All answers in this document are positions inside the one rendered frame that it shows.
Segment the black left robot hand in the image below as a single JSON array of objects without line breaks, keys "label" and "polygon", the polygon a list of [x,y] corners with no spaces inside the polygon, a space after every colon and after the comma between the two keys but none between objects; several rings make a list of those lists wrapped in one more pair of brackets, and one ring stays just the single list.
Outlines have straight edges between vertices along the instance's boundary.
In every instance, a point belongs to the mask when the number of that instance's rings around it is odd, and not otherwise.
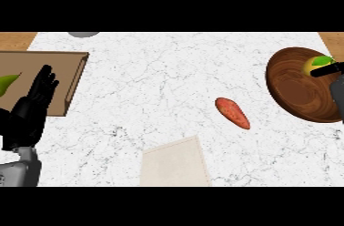
[{"label": "black left robot hand", "polygon": [[52,67],[45,65],[37,73],[29,94],[20,98],[11,111],[0,108],[0,136],[5,151],[34,147],[40,141],[48,109],[60,81]]}]

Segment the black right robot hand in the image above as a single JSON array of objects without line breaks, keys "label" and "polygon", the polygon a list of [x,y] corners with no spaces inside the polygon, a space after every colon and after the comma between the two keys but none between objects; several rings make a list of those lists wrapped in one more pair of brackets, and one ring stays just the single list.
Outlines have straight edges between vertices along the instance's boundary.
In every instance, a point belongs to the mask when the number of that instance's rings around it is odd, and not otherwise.
[{"label": "black right robot hand", "polygon": [[311,75],[313,77],[324,77],[327,75],[331,75],[334,73],[344,73],[344,62],[336,62],[331,65],[327,65],[324,67],[319,67],[311,71]]}]

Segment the yellow lemon with green leaf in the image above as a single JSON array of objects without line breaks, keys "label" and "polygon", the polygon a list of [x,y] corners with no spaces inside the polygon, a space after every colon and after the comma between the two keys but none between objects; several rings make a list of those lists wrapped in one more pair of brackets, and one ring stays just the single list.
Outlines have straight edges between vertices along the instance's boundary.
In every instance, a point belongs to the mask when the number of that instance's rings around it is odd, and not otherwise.
[{"label": "yellow lemon with green leaf", "polygon": [[330,56],[315,56],[312,57],[303,66],[303,73],[309,76],[311,72],[336,63],[336,60]]}]

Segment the brown wooden bowl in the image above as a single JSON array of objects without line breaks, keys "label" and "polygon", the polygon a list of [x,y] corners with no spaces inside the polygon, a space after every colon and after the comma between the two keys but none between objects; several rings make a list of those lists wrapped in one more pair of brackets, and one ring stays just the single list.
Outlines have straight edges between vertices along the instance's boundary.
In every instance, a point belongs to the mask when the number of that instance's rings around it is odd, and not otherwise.
[{"label": "brown wooden bowl", "polygon": [[340,77],[337,72],[324,77],[303,73],[308,60],[322,53],[305,47],[287,47],[272,55],[266,66],[266,85],[281,107],[299,118],[319,123],[342,120],[330,86]]}]

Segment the beige placemat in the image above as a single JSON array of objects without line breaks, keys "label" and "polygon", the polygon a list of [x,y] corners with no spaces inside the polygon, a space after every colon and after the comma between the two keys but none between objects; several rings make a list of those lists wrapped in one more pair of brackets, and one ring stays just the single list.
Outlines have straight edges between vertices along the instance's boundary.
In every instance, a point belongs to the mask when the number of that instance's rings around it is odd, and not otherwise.
[{"label": "beige placemat", "polygon": [[200,138],[181,139],[142,153],[142,186],[210,186]]}]

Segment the green pear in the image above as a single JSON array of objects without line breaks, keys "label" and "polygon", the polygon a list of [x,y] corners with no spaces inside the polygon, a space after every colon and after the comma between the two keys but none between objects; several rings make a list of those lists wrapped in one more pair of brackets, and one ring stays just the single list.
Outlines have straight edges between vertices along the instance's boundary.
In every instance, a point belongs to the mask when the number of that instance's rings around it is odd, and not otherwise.
[{"label": "green pear", "polygon": [[5,96],[11,84],[20,78],[20,76],[21,74],[0,77],[0,97]]}]

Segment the brown wooden cutting board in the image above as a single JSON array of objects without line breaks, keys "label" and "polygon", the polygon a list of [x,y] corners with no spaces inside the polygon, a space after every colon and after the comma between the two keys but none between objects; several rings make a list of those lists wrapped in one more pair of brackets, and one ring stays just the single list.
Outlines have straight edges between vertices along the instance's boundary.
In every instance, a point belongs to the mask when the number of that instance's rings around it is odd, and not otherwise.
[{"label": "brown wooden cutting board", "polygon": [[51,65],[60,85],[55,89],[48,115],[64,117],[68,113],[88,58],[88,52],[0,51],[0,77],[21,74],[5,96],[0,97],[0,108],[12,110],[18,99],[29,93],[37,72],[45,65]]}]

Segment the orange sweet potato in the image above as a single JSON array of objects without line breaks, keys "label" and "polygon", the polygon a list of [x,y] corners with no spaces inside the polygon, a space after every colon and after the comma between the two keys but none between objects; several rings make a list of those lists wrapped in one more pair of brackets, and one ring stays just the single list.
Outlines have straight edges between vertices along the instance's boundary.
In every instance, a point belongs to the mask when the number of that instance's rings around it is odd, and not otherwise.
[{"label": "orange sweet potato", "polygon": [[243,129],[250,129],[247,115],[238,104],[228,98],[216,99],[216,107],[223,117]]}]

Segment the grey round object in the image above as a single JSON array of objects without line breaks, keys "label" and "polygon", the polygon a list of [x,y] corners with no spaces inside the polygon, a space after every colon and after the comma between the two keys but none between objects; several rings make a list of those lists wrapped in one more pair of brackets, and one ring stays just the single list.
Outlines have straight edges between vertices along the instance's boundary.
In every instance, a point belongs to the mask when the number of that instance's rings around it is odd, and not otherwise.
[{"label": "grey round object", "polygon": [[88,38],[99,34],[99,32],[68,32],[74,37]]}]

